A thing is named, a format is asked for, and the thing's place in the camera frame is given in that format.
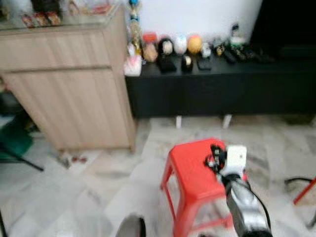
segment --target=light wood cabinet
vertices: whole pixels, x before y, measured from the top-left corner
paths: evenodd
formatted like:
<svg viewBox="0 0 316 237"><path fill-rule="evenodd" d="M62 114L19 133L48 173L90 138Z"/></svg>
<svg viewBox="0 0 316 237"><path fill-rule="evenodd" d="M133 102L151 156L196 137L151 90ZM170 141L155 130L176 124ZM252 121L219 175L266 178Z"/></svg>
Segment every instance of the light wood cabinet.
<svg viewBox="0 0 316 237"><path fill-rule="evenodd" d="M62 28L0 33L5 82L55 148L133 149L123 9L106 26Z"/></svg>

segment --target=marble floor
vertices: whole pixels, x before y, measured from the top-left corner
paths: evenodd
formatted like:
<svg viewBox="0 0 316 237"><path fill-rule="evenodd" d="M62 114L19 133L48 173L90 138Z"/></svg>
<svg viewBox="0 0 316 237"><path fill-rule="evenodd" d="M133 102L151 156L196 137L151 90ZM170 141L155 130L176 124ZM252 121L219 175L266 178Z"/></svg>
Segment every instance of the marble floor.
<svg viewBox="0 0 316 237"><path fill-rule="evenodd" d="M316 201L307 200L302 207L291 203L306 184L297 183L290 192L283 185L287 177L315 176L315 127L288 125L278 116L235 116L228 129L222 129L218 117L184 117L180 129L174 123L173 118L140 120L135 153L83 151L77 155L88 162L69 169L57 161L58 154L44 139L36 138L26 157L44 166L45 172L0 163L0 209L9 236L115 236L122 218L133 211L156 213L148 236L170 236L170 213L158 188L167 153L175 144L209 137L248 148L249 180L267 204L274 236L316 235L315 229L305 228Z"/></svg>

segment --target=white wall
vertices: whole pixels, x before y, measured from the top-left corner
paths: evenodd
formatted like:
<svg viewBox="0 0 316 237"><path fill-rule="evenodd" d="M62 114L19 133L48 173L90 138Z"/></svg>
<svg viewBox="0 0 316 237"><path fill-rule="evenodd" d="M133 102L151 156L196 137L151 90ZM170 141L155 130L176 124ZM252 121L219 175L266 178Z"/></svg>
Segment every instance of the white wall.
<svg viewBox="0 0 316 237"><path fill-rule="evenodd" d="M140 22L143 32L158 35L199 33L205 38L227 37L231 26L249 39L262 0L141 0Z"/></svg>

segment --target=robotic arm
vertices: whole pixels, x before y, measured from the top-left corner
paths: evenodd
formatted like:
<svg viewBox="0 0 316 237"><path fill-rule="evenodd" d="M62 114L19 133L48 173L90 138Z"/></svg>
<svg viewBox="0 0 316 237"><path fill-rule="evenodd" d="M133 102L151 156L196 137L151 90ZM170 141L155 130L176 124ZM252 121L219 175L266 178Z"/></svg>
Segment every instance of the robotic arm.
<svg viewBox="0 0 316 237"><path fill-rule="evenodd" d="M211 151L212 157L206 158L205 165L221 177L226 189L227 206L232 213L238 236L272 237L265 206L251 191L249 183L242 180L246 165L246 147L228 146L227 151L222 151L220 147L213 145Z"/></svg>

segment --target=stool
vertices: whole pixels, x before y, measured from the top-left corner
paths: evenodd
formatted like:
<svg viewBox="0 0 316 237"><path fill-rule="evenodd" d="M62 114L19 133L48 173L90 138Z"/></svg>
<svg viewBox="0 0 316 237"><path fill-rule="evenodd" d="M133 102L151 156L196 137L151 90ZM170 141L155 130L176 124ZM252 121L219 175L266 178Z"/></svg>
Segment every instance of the stool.
<svg viewBox="0 0 316 237"><path fill-rule="evenodd" d="M206 227L233 225L231 215L209 223L193 226L199 209L218 198L226 198L224 186L216 175L204 165L205 157L211 153L211 144L222 149L225 145L216 139L207 139L175 146L168 155L160 188L165 191L173 217L174 237L187 237L189 232ZM169 177L175 174L179 183L180 200L177 213L174 211L170 192L167 188Z"/></svg>

